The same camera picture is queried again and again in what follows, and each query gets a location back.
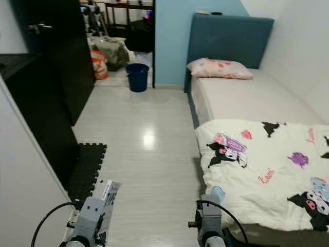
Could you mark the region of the white book with blue letters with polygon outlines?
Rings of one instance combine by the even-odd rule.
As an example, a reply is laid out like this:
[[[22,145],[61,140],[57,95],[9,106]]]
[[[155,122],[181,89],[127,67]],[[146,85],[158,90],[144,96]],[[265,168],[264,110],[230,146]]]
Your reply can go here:
[[[108,181],[106,184],[106,188],[103,192],[103,201],[104,201],[104,212],[101,215],[101,219],[99,221],[99,227],[107,227],[108,237],[106,242],[109,239],[109,226],[111,222],[111,218],[113,215],[115,200],[117,198],[118,191],[120,190],[122,184],[117,181]]]

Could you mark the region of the pink pillow with orange spots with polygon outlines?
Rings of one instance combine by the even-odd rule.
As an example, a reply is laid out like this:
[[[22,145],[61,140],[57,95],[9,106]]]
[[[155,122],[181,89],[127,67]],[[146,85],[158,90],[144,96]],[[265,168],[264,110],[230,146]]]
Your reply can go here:
[[[253,74],[242,63],[229,60],[209,59],[203,57],[187,65],[194,78],[226,78],[250,80]]]

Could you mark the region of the black foam floor mat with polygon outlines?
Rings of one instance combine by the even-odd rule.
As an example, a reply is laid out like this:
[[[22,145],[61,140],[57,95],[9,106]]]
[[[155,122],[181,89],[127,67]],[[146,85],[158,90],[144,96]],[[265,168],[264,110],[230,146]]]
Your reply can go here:
[[[93,195],[107,149],[101,143],[80,143],[79,147],[79,158],[68,179],[67,193],[73,201],[84,201]]]

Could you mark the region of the white furniture panel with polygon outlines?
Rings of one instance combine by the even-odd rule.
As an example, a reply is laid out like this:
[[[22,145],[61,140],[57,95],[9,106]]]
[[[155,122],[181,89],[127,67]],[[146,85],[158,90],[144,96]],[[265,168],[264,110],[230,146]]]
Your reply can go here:
[[[0,247],[30,247],[39,222],[56,205],[68,202],[59,179],[10,96],[2,92],[2,227]]]

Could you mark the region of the cream cartoon print quilt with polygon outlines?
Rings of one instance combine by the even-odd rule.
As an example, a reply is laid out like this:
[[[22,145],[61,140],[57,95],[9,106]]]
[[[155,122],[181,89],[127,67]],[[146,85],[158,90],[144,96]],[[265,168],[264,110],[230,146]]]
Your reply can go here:
[[[329,232],[329,126],[223,118],[195,136],[207,191],[240,223]]]

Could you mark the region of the mattress with beige sheet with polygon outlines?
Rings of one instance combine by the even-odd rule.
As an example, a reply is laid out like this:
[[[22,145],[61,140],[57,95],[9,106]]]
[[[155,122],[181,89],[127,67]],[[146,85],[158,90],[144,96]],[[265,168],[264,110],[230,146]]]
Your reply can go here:
[[[259,69],[251,69],[251,80],[193,78],[190,97],[202,125],[218,118],[259,122],[328,125],[283,84]]]

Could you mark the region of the black low cabinet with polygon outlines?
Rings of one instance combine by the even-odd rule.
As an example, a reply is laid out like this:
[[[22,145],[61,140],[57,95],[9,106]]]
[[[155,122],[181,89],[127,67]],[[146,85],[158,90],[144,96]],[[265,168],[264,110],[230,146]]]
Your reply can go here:
[[[40,56],[1,54],[0,73],[57,179],[69,190],[80,146],[49,64]]]

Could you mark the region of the round blue waste bin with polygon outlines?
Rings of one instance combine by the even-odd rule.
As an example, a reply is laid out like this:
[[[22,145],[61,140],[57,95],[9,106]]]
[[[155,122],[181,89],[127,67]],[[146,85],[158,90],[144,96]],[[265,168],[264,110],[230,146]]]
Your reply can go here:
[[[132,63],[125,66],[129,89],[132,92],[145,92],[148,88],[148,77],[150,68],[146,64]]]

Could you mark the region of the orange and white bag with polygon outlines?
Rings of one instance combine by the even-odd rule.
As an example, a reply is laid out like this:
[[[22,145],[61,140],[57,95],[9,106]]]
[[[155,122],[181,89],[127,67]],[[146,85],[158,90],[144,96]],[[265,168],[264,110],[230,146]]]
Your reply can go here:
[[[97,80],[105,80],[108,78],[108,68],[107,68],[107,60],[105,55],[101,51],[91,50],[90,56],[92,59],[94,74]]]

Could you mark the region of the black door leaf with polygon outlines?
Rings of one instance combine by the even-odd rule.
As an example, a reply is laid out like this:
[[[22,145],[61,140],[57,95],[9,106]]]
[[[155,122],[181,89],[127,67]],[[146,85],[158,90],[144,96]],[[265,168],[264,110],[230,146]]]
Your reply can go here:
[[[96,82],[85,21],[79,0],[9,0],[28,52],[41,54],[59,80],[75,126]],[[30,24],[45,23],[52,30],[35,34]]]

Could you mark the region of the teal upholstered headboard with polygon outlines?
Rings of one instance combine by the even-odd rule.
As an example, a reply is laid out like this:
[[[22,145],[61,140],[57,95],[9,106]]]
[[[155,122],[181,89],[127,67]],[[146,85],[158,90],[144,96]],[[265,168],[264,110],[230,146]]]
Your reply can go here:
[[[193,14],[186,64],[210,58],[259,69],[274,23],[271,18]]]

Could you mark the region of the bulky beige sack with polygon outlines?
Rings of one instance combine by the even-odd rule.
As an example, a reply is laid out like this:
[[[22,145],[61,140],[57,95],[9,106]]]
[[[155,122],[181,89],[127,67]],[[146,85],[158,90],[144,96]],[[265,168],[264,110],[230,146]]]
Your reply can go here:
[[[129,64],[130,53],[125,46],[125,38],[92,36],[90,40],[92,48],[104,55],[108,70],[116,71]]]

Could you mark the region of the large black fabric case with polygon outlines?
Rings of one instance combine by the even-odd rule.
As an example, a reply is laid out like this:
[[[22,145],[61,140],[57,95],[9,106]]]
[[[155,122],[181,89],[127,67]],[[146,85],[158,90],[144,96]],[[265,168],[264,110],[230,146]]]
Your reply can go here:
[[[131,22],[125,38],[125,46],[130,51],[153,52],[153,23],[144,20]]]

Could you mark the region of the dark brown table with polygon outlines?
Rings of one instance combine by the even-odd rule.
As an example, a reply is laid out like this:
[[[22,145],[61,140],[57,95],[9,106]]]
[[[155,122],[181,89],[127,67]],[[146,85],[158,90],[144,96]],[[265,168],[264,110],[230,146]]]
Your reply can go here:
[[[126,30],[133,21],[143,20],[152,10],[152,0],[102,0],[105,19],[110,29]]]

